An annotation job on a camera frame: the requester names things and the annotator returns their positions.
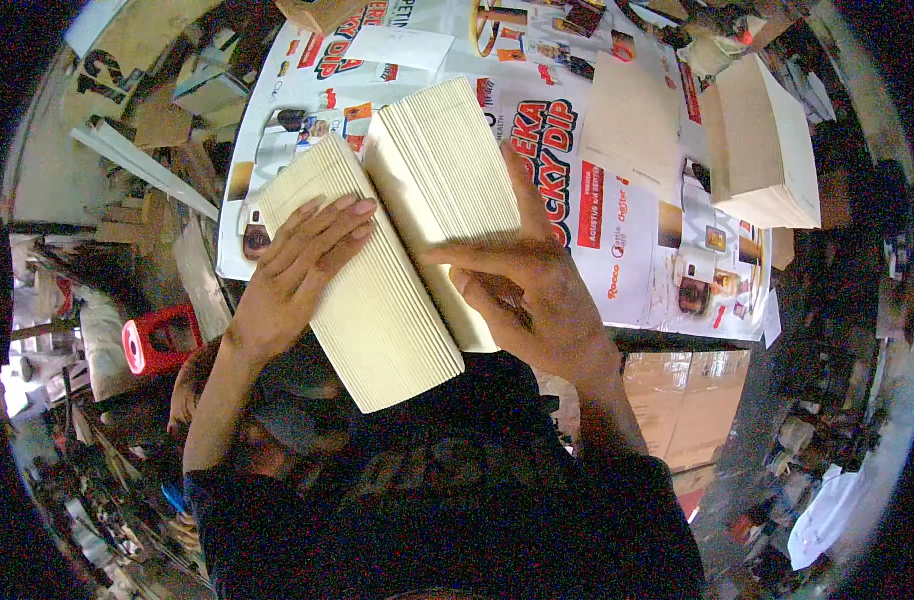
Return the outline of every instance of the finger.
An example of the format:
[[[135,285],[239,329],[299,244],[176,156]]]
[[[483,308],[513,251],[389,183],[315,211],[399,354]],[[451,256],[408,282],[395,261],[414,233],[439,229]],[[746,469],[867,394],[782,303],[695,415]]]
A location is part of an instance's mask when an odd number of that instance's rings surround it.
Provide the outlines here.
[[[507,163],[507,174],[511,176],[513,195],[517,198],[517,210],[520,211],[520,234],[523,237],[545,240],[553,237],[554,231],[547,217],[547,208],[540,198],[534,182],[523,166],[523,157],[513,150],[510,142],[500,146],[500,152]]]
[[[312,198],[303,205],[297,207],[294,212],[290,213],[287,220],[277,229],[276,233],[273,234],[271,245],[257,261],[258,268],[262,267],[266,269],[274,262],[275,258],[280,255],[282,248],[290,243],[291,238],[294,236],[294,232],[297,231],[300,224],[309,219],[317,211],[317,208],[322,201],[322,196]]]
[[[367,222],[376,210],[377,202],[370,198],[358,201],[353,196],[344,196],[334,201],[299,227],[288,245],[274,259],[270,270],[271,276],[279,277],[285,272],[292,271],[297,262],[300,263],[298,270],[306,272],[317,258],[328,252],[343,235]],[[309,257],[299,260],[304,254],[309,254]],[[288,282],[296,286],[302,277],[301,273],[295,279],[289,273]]]
[[[312,237],[304,245],[294,263],[275,278],[275,283],[281,286],[281,289],[294,290],[320,258],[340,243],[345,235],[366,224],[375,210],[375,204],[366,204],[363,200],[343,210],[329,228]]]
[[[450,281],[470,308],[479,312],[487,322],[490,335],[498,346],[513,348],[513,341],[528,333],[520,318],[520,311],[494,297],[478,273],[451,268]]]
[[[449,264],[469,271],[503,276],[525,289],[533,284],[540,270],[539,259],[533,249],[519,244],[451,244],[427,250],[421,258],[429,264]]]
[[[323,288],[330,283],[343,266],[350,262],[364,246],[367,245],[373,234],[373,223],[365,222],[341,238],[329,252],[317,259],[307,271],[306,278],[297,289],[294,301],[297,304],[316,305]]]

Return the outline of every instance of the fingernail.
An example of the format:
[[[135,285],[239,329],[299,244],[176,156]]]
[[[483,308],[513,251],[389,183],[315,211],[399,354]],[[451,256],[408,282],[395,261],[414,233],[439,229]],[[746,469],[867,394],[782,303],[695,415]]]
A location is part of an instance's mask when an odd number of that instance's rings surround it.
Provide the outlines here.
[[[451,269],[450,281],[453,282],[457,291],[463,295],[463,288],[466,287],[467,282],[470,282],[470,273],[463,269]]]
[[[344,210],[345,208],[349,209],[357,199],[353,196],[343,196],[343,198],[338,198],[334,202],[334,208],[337,210]]]
[[[320,204],[320,197],[313,198],[303,206],[300,207],[300,212],[307,213],[317,209],[317,206]]]
[[[350,232],[350,237],[354,239],[361,239],[366,237],[370,233],[370,223],[364,223],[361,226],[357,227],[354,231]]]
[[[377,206],[377,202],[370,198],[359,200],[354,206],[353,211],[359,215],[365,215]]]

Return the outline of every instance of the hand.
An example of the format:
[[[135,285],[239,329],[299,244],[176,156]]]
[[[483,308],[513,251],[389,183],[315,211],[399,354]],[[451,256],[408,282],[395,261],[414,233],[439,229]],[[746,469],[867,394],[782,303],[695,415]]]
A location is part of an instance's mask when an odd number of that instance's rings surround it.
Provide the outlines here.
[[[520,210],[520,239],[506,245],[451,244],[423,259],[450,264],[450,281],[503,350],[577,383],[611,365],[616,348],[570,254],[554,237],[543,199],[522,159],[501,148]]]
[[[327,283],[372,233],[375,200],[344,196],[318,205],[307,202],[277,231],[223,336],[255,374],[299,338]]]

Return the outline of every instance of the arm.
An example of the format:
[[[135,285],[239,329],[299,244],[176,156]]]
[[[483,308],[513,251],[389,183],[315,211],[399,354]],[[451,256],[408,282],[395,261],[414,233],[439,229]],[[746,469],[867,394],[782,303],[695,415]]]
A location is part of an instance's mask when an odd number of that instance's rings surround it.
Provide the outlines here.
[[[620,379],[620,354],[577,266],[557,242],[520,157],[507,145],[503,151],[520,211],[520,240],[453,244],[423,259],[451,265],[451,281],[487,321],[500,348],[576,386],[587,450],[646,454]]]
[[[223,462],[233,445],[250,386],[262,366],[224,343],[203,388],[183,450],[183,470],[205,471]]]
[[[608,345],[591,372],[572,381],[580,401],[581,447],[589,454],[626,448],[646,455],[647,444],[620,378],[620,354]]]
[[[311,201],[295,210],[257,262],[200,396],[183,472],[223,462],[250,386],[273,357],[294,344],[327,283],[367,243],[375,201],[344,196],[317,207]]]

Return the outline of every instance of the dark shirt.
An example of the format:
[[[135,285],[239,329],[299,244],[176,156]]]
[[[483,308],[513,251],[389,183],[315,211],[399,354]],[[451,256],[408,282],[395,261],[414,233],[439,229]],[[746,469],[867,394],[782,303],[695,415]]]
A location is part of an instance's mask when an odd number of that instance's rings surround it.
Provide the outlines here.
[[[689,598],[703,582],[663,462],[592,467],[555,439],[412,439],[371,453],[330,506],[226,467],[186,489],[222,598]]]

